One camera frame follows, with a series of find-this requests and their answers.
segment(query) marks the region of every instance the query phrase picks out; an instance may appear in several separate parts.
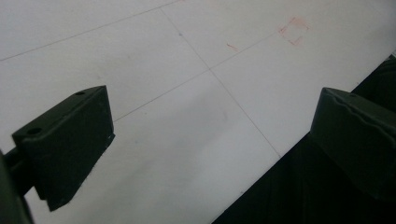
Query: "white tile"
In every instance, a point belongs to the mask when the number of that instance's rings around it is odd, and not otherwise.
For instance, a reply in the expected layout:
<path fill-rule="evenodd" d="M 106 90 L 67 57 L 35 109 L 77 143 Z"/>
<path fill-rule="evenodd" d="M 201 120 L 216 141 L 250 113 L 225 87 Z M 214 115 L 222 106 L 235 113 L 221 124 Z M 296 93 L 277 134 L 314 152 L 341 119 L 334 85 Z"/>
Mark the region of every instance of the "white tile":
<path fill-rule="evenodd" d="M 3 0 L 0 60 L 174 1 Z"/>
<path fill-rule="evenodd" d="M 115 122 L 73 201 L 37 223 L 210 223 L 278 160 L 210 72 Z"/>
<path fill-rule="evenodd" d="M 76 91 L 107 85 L 113 119 L 207 67 L 159 10 L 0 62 L 0 142 Z"/>
<path fill-rule="evenodd" d="M 322 87 L 352 91 L 396 44 L 395 28 L 358 0 L 295 20 L 213 69 L 281 155 L 309 131 Z"/>
<path fill-rule="evenodd" d="M 163 7 L 209 67 L 276 30 L 282 4 L 262 0 L 187 0 Z"/>

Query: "mounting hole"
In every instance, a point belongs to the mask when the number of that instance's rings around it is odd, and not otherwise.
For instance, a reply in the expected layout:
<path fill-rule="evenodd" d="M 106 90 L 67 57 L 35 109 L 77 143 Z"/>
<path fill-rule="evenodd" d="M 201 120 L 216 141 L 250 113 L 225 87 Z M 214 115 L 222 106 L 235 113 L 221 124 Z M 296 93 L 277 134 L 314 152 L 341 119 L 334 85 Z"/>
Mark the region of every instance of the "mounting hole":
<path fill-rule="evenodd" d="M 38 133 L 41 133 L 41 131 L 42 131 L 42 129 L 40 129 L 40 128 L 33 128 L 33 129 L 27 131 L 27 133 L 29 133 L 29 134 L 38 134 Z"/>

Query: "dark object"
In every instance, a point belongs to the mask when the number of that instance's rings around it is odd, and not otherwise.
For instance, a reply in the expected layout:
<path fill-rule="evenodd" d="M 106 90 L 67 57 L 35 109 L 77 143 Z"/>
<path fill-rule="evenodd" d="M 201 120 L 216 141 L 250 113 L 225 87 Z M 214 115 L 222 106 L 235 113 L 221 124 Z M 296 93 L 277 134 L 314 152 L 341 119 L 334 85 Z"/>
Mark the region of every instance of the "dark object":
<path fill-rule="evenodd" d="M 50 211 L 69 203 L 113 132 L 106 86 L 71 95 L 12 134 L 16 148 L 5 156 L 4 172 L 9 186 L 21 197 L 35 186 Z"/>
<path fill-rule="evenodd" d="M 324 89 L 312 129 L 220 223 L 396 223 L 396 60 Z"/>

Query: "white floor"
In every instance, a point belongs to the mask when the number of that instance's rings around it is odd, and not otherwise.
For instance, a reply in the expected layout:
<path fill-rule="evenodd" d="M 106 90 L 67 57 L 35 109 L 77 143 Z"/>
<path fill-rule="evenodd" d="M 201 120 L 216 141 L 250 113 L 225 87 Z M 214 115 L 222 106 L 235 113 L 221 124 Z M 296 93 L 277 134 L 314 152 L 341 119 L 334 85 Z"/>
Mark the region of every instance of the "white floor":
<path fill-rule="evenodd" d="M 73 201 L 36 223 L 210 223 L 396 49 L 393 0 L 0 3 L 0 147 L 68 95 L 107 85 L 116 139 Z"/>

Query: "screw hole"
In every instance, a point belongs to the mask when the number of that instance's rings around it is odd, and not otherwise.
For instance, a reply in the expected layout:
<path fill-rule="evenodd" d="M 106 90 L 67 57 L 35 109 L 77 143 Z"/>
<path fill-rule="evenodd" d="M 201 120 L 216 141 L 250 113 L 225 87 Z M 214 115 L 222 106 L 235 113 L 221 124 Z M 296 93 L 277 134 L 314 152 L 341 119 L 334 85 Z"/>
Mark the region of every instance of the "screw hole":
<path fill-rule="evenodd" d="M 38 134 L 38 133 L 41 133 L 41 131 L 42 131 L 42 129 L 40 129 L 40 128 L 33 128 L 33 129 L 27 131 L 27 133 L 29 133 L 29 134 Z"/>

